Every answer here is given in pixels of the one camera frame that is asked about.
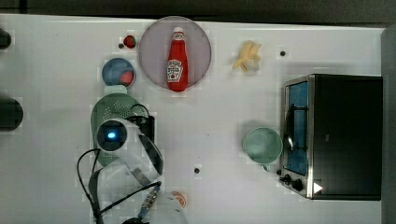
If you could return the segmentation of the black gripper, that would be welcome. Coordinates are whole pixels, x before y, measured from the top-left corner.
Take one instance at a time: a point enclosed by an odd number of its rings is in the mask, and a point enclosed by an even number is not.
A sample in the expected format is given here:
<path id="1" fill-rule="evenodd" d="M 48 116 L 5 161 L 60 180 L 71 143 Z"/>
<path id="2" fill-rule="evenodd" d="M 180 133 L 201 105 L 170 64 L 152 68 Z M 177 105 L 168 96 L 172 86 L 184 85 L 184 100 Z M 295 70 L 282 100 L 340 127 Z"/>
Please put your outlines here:
<path id="1" fill-rule="evenodd" d="M 134 115 L 126 119 L 126 141 L 141 144 L 155 143 L 155 118 Z"/>

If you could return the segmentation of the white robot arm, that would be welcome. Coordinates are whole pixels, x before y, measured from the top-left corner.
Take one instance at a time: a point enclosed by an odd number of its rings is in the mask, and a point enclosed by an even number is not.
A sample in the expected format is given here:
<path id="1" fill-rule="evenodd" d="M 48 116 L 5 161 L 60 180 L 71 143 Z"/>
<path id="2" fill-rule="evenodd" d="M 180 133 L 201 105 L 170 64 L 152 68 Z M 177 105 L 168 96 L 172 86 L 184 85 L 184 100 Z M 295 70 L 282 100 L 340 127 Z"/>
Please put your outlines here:
<path id="1" fill-rule="evenodd" d="M 163 189 L 162 153 L 136 124 L 108 119 L 93 140 L 114 158 L 90 177 L 94 224 L 188 224 L 176 196 Z"/>

